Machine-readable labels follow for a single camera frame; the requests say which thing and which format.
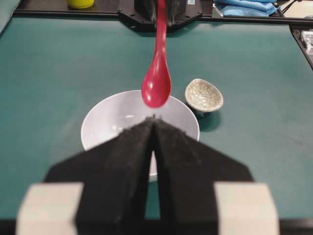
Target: blue cloth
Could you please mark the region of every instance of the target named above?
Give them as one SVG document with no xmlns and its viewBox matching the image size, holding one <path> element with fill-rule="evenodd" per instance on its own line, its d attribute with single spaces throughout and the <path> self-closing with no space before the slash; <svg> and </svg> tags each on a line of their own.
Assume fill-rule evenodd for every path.
<svg viewBox="0 0 313 235">
<path fill-rule="evenodd" d="M 260 11 L 248 7 L 216 4 L 224 16 L 269 16 L 276 12 L 276 8 L 269 11 Z"/>
<path fill-rule="evenodd" d="M 227 5 L 247 7 L 265 12 L 271 11 L 273 8 L 275 8 L 270 2 L 257 2 L 247 0 L 215 0 L 215 2 Z"/>
<path fill-rule="evenodd" d="M 276 0 L 214 0 L 225 16 L 269 16 L 277 11 Z"/>
</svg>

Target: dark object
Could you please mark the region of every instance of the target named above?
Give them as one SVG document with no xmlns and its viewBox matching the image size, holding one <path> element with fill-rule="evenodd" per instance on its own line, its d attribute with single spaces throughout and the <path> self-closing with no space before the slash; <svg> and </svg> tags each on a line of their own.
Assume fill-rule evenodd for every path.
<svg viewBox="0 0 313 235">
<path fill-rule="evenodd" d="M 167 0 L 168 30 L 175 30 L 201 17 L 201 3 L 187 0 Z M 129 25 L 144 31 L 155 31 L 157 3 L 155 0 L 120 0 L 119 16 Z"/>
<path fill-rule="evenodd" d="M 313 56 L 307 54 L 307 50 L 305 48 L 305 45 L 303 44 L 301 40 L 301 31 L 302 30 L 310 30 L 313 28 L 313 25 L 311 27 L 305 27 L 305 26 L 290 26 L 290 31 L 293 36 L 293 38 L 298 43 L 299 47 L 301 48 L 305 58 L 307 59 L 309 65 L 311 66 L 313 70 Z"/>
<path fill-rule="evenodd" d="M 78 230 L 135 233 L 143 222 L 152 153 L 153 122 L 51 168 L 45 182 L 83 182 Z"/>
<path fill-rule="evenodd" d="M 168 26 L 175 23 L 177 15 L 186 11 L 186 0 L 166 0 Z M 134 0 L 135 10 L 154 24 L 157 22 L 157 0 Z"/>
<path fill-rule="evenodd" d="M 137 233 L 145 218 L 153 149 L 161 224 L 173 232 L 188 234 L 194 226 L 207 232 L 216 224 L 214 181 L 253 181 L 244 165 L 160 119 L 148 118 L 113 140 L 56 164 L 45 182 L 84 183 L 76 215 L 79 231 Z"/>
<path fill-rule="evenodd" d="M 218 220 L 215 181 L 253 181 L 246 166 L 156 120 L 161 221 L 175 234 L 210 234 Z"/>
</svg>

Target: small ceramic dish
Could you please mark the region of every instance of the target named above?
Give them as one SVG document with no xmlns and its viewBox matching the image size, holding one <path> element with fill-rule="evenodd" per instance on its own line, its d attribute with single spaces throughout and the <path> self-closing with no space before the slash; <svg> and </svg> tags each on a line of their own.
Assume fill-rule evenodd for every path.
<svg viewBox="0 0 313 235">
<path fill-rule="evenodd" d="M 187 103 L 200 113 L 219 110 L 224 104 L 222 93 L 211 83 L 194 79 L 185 91 Z"/>
</svg>

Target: plastic spoon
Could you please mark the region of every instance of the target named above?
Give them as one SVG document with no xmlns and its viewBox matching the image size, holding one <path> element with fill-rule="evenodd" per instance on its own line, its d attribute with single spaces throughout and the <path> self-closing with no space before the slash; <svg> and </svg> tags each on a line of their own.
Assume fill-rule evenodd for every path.
<svg viewBox="0 0 313 235">
<path fill-rule="evenodd" d="M 152 108 L 165 104 L 172 90 L 166 61 L 166 17 L 165 0 L 158 0 L 155 54 L 141 87 L 143 101 Z"/>
</svg>

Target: teal surface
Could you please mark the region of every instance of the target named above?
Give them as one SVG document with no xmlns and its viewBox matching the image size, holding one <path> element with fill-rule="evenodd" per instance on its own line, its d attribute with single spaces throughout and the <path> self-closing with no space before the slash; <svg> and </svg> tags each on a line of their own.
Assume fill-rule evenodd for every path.
<svg viewBox="0 0 313 235">
<path fill-rule="evenodd" d="M 20 0 L 1 0 L 0 1 L 0 34 L 4 30 L 6 24 Z"/>
<path fill-rule="evenodd" d="M 118 21 L 11 20 L 0 37 L 0 218 L 16 216 L 52 164 L 83 151 L 80 127 L 97 102 L 140 89 L 154 42 Z M 200 141 L 268 183 L 281 218 L 313 217 L 313 71 L 289 27 L 193 23 L 168 36 L 168 66 L 174 97 L 194 78 L 224 95 L 199 118 Z M 147 216 L 158 215 L 154 183 Z"/>
</svg>

